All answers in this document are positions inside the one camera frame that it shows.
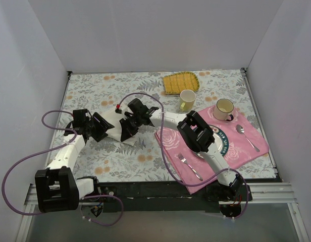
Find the white cloth napkin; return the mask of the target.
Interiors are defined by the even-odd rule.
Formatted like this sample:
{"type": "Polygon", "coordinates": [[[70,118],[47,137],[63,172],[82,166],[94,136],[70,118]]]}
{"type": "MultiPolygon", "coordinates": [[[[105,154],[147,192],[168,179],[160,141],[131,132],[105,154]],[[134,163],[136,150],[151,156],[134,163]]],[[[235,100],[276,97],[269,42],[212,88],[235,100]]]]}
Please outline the white cloth napkin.
{"type": "Polygon", "coordinates": [[[120,124],[120,119],[123,118],[122,114],[116,113],[115,108],[112,107],[109,110],[103,112],[101,116],[110,124],[114,126],[114,128],[107,130],[108,137],[118,141],[122,142],[123,144],[127,144],[130,146],[134,146],[135,142],[137,141],[136,137],[131,137],[125,141],[121,141],[121,134],[122,134],[122,128],[120,124]]]}

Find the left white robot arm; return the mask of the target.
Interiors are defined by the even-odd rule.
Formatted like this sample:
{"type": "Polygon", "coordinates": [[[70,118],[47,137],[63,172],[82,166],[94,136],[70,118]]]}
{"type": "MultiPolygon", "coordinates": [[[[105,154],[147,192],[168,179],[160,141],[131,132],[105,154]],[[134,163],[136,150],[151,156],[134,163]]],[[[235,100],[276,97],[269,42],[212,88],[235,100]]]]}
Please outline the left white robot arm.
{"type": "Polygon", "coordinates": [[[88,109],[74,110],[72,118],[62,129],[64,139],[55,158],[35,174],[38,207],[42,213],[76,210],[84,197],[92,202],[101,197],[97,177],[75,179],[73,169],[87,141],[90,138],[101,141],[115,126],[97,112],[91,114],[88,109]]]}

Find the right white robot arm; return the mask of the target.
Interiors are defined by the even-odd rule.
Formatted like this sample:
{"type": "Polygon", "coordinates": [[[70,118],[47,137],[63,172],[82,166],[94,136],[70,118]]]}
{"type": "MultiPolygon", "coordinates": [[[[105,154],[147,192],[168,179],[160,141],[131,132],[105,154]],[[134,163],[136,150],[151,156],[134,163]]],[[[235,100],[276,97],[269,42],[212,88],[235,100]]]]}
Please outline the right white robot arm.
{"type": "Polygon", "coordinates": [[[244,197],[248,198],[249,191],[245,179],[228,165],[218,151],[213,130],[198,112],[178,114],[166,112],[163,106],[148,108],[138,98],[129,102],[128,108],[129,111],[122,111],[120,105],[117,105],[115,109],[115,112],[121,115],[119,120],[121,141],[136,135],[140,126],[159,127],[161,135],[164,133],[164,128],[174,129],[179,132],[187,147],[199,153],[214,172],[214,175],[198,184],[181,181],[179,182],[181,185],[193,188],[217,179],[219,190],[213,192],[212,200],[232,201],[241,196],[242,190],[246,193],[244,197]]]}

